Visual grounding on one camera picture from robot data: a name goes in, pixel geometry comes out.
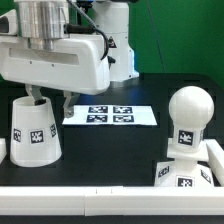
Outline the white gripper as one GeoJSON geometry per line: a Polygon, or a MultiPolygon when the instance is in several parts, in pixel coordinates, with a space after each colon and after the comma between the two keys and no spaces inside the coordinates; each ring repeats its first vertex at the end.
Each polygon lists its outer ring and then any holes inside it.
{"type": "Polygon", "coordinates": [[[100,35],[73,34],[55,40],[52,51],[29,49],[26,38],[0,36],[0,74],[5,80],[26,84],[35,105],[46,103],[39,86],[63,90],[64,117],[71,118],[79,93],[96,95],[110,85],[103,53],[100,35]]]}

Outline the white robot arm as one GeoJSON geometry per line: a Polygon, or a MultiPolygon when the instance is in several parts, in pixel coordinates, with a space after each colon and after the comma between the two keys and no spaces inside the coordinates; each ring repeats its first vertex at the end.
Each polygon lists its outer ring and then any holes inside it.
{"type": "Polygon", "coordinates": [[[14,0],[0,16],[0,76],[23,83],[36,105],[42,87],[64,92],[64,116],[81,94],[136,80],[129,4],[137,0],[14,0]]]}

